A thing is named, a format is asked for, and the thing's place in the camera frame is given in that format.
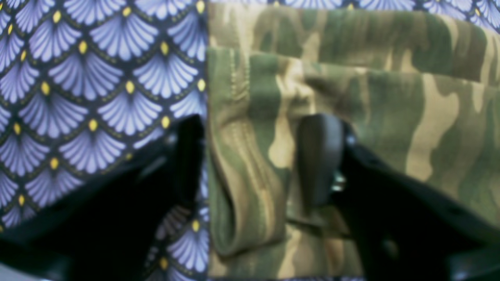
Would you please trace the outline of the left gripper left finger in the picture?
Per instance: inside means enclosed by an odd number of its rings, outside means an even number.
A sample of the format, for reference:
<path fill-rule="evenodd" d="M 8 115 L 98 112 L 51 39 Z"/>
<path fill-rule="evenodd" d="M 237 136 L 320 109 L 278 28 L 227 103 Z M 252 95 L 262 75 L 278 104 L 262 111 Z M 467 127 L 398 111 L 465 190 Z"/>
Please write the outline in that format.
<path fill-rule="evenodd" d="M 1 235 L 1 265 L 50 281 L 139 281 L 155 232 L 174 206 L 192 206 L 201 175 L 200 116 L 106 175 Z"/>

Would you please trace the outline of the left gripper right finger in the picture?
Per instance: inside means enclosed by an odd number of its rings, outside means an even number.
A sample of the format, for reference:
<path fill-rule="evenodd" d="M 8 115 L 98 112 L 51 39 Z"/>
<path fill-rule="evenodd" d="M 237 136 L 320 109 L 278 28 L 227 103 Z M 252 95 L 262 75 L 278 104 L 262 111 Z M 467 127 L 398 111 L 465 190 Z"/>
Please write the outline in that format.
<path fill-rule="evenodd" d="M 306 201 L 340 211 L 366 280 L 499 280 L 499 229 L 384 163 L 339 117 L 300 120 L 297 160 Z"/>

